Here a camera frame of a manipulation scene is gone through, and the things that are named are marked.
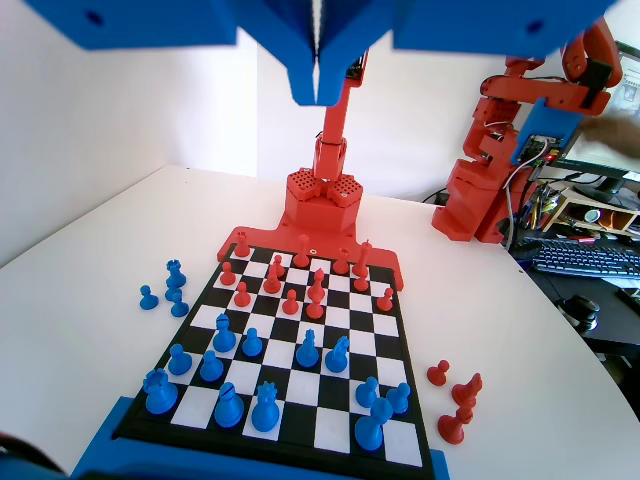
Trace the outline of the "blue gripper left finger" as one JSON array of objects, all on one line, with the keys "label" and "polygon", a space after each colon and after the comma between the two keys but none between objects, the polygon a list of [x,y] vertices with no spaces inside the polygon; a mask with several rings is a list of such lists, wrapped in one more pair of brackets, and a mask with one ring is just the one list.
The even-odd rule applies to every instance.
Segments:
[{"label": "blue gripper left finger", "polygon": [[302,106],[315,105],[312,2],[238,1],[237,22],[286,68],[294,101]]}]

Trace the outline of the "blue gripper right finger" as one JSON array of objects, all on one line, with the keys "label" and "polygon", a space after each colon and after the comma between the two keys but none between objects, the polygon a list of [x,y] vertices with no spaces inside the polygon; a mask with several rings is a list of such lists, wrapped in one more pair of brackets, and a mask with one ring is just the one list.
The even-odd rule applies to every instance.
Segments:
[{"label": "blue gripper right finger", "polygon": [[318,104],[339,102],[347,69],[392,27],[393,1],[322,2]]}]

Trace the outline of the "person's hand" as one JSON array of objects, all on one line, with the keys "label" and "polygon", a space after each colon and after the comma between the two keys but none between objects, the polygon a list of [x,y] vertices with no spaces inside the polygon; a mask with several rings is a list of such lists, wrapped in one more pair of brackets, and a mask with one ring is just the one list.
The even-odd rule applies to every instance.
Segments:
[{"label": "person's hand", "polygon": [[629,117],[589,117],[580,125],[585,139],[598,142],[629,158],[639,158],[639,124]]}]

